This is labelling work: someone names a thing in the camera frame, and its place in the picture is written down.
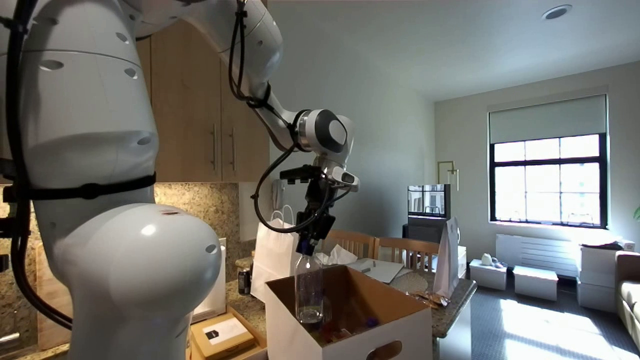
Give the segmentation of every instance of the window blind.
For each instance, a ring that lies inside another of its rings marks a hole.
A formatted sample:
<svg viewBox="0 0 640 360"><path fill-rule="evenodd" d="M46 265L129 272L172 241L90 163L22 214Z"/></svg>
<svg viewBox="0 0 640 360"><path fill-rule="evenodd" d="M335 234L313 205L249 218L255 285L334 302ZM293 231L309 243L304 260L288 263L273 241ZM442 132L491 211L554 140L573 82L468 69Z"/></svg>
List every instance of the window blind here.
<svg viewBox="0 0 640 360"><path fill-rule="evenodd" d="M590 135L606 131L606 95L489 113L491 143Z"/></svg>

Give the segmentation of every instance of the plastic bottle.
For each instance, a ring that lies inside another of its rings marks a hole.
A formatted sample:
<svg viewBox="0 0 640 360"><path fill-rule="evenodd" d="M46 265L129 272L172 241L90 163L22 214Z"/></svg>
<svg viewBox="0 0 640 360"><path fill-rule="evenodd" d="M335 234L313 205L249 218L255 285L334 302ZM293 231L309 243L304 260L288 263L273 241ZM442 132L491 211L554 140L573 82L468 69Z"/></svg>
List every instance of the plastic bottle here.
<svg viewBox="0 0 640 360"><path fill-rule="evenodd" d="M323 319L322 264L315 256L302 255L296 264L296 318L302 324Z"/></svg>

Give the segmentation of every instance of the label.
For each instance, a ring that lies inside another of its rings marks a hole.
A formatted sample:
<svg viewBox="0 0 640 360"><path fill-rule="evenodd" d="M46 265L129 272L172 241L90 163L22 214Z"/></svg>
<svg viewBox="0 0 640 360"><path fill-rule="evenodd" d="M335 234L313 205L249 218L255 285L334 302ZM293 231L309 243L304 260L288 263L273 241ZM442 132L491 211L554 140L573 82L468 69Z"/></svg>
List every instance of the label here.
<svg viewBox="0 0 640 360"><path fill-rule="evenodd" d="M247 329L237 318L233 318L217 323L216 325L205 327L202 329L202 332L207 336L211 345L216 345L222 341L242 335L247 332Z"/></svg>

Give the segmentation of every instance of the wall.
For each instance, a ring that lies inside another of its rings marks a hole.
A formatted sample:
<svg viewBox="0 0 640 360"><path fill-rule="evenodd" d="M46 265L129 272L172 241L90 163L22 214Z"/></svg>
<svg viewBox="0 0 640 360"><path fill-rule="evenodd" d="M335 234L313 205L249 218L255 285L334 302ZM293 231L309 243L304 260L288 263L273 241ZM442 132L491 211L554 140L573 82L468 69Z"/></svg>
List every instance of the wall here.
<svg viewBox="0 0 640 360"><path fill-rule="evenodd" d="M561 240L622 236L640 242L640 224L632 218L640 205L640 62L563 78L515 86L435 104L436 158L454 160L460 169L460 191L452 210L460 220L461 244L469 258L495 253L495 235L515 234ZM570 229L543 225L490 224L488 195L488 107L510 102L580 92L608 86L610 141L609 230Z"/></svg>
<svg viewBox="0 0 640 360"><path fill-rule="evenodd" d="M400 236L407 186L435 180L433 107L316 22L305 7L304 2L269 2L285 44L271 81L274 94L292 111L326 108L356 126L348 170L362 186L336 203L333 228ZM272 144L271 160L280 154ZM313 159L313 154L293 154L275 175ZM306 205L306 188L285 188L285 203L294 211Z"/></svg>
<svg viewBox="0 0 640 360"><path fill-rule="evenodd" d="M159 183L155 185L156 202L184 209L207 222L219 237L227 238L227 281L237 279L235 261L250 255L255 242L239 241L239 205L237 184ZM0 203L0 217L8 214L8 205ZM31 237L27 252L27 275L36 286L35 247L41 242L35 216L31 216ZM10 241L0 239L0 254L10 251ZM17 311L14 327L13 312ZM12 271L0 274L0 338L20 332L16 347L0 350L3 354L36 345L38 341L36 311L24 299L13 280Z"/></svg>

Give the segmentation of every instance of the carpet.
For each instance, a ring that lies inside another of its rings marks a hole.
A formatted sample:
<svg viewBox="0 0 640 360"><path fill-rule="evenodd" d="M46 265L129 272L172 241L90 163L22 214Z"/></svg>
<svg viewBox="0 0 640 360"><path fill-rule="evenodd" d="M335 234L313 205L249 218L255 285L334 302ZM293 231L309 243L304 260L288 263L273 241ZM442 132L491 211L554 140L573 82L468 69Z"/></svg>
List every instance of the carpet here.
<svg viewBox="0 0 640 360"><path fill-rule="evenodd" d="M617 314L580 307L574 282L559 282L557 301L478 287L471 300L472 359L638 360Z"/></svg>

